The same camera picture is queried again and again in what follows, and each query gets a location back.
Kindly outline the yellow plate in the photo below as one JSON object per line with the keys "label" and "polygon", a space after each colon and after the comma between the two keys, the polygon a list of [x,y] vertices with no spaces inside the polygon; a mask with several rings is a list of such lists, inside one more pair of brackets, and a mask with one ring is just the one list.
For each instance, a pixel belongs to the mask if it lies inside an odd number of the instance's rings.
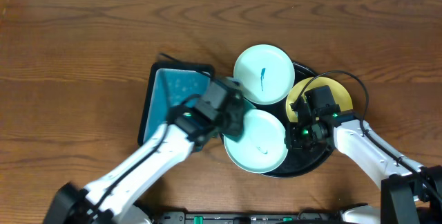
{"label": "yellow plate", "polygon": [[[308,77],[306,79],[303,79],[295,83],[294,87],[290,90],[287,96],[285,103],[285,110],[287,118],[290,122],[298,121],[298,117],[296,116],[295,112],[291,109],[290,104],[296,101],[297,97],[300,95],[301,90],[310,81],[310,79],[312,79],[312,77]],[[334,97],[335,103],[339,105],[341,111],[353,109],[352,99],[347,89],[336,80],[330,79],[328,77],[319,77],[318,79],[314,80],[305,89],[305,93],[310,89],[320,86],[328,86],[331,89],[331,93]]]}

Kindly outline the black rectangular water tray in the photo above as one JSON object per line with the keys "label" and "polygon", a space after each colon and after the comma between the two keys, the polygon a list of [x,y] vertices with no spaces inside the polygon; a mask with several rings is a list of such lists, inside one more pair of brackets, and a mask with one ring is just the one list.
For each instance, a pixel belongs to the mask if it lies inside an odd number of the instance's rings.
{"label": "black rectangular water tray", "polygon": [[215,69],[209,64],[156,62],[151,67],[148,86],[137,137],[143,145],[165,121],[170,107],[187,97],[203,95]]}

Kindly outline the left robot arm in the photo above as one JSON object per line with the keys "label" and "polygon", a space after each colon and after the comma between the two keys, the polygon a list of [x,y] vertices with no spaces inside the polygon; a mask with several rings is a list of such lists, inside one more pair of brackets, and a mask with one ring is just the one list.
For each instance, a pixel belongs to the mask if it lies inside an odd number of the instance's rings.
{"label": "left robot arm", "polygon": [[196,103],[171,107],[151,139],[114,170],[78,189],[66,183],[55,194],[45,223],[123,223],[134,202],[169,169],[216,133],[238,136],[244,122],[239,91],[192,95]]}

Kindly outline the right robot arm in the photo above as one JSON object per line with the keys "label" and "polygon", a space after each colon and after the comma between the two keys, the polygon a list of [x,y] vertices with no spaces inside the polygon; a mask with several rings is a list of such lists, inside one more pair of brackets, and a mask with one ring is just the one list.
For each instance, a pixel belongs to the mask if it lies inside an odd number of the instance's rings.
{"label": "right robot arm", "polygon": [[340,213],[342,223],[440,223],[441,166],[425,167],[396,150],[352,109],[294,102],[291,145],[325,143],[353,160],[381,191],[379,208]]}

